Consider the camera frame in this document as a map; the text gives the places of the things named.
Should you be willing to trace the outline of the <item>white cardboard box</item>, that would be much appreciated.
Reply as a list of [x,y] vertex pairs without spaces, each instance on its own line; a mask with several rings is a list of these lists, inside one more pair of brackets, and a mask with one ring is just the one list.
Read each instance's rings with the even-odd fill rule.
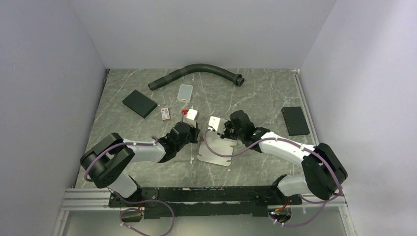
[[206,139],[203,138],[201,141],[197,158],[200,161],[220,165],[220,166],[230,166],[231,157],[220,157],[213,154],[205,145],[205,141],[208,142],[209,147],[216,153],[221,155],[232,155],[234,147],[238,144],[237,140],[232,139],[221,139],[220,136],[213,132],[209,131],[206,135]]

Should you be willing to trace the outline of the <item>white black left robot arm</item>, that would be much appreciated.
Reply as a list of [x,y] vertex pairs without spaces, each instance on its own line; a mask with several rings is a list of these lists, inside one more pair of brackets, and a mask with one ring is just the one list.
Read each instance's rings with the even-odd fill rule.
[[186,145],[197,143],[199,134],[198,126],[185,122],[176,123],[161,138],[153,136],[151,142],[131,141],[111,133],[81,157],[84,180],[97,188],[108,188],[128,206],[136,206],[142,190],[137,181],[123,174],[125,168],[134,162],[168,162]]

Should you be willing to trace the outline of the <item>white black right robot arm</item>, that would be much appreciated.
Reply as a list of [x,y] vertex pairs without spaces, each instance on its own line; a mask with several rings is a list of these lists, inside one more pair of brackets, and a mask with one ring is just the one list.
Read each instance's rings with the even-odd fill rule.
[[221,119],[212,128],[221,138],[240,140],[250,150],[280,157],[302,168],[301,174],[282,175],[273,183],[271,198],[277,204],[302,194],[329,201],[343,192],[341,185],[348,173],[325,143],[314,146],[283,138],[267,128],[256,127],[242,110],[233,112],[229,120]]

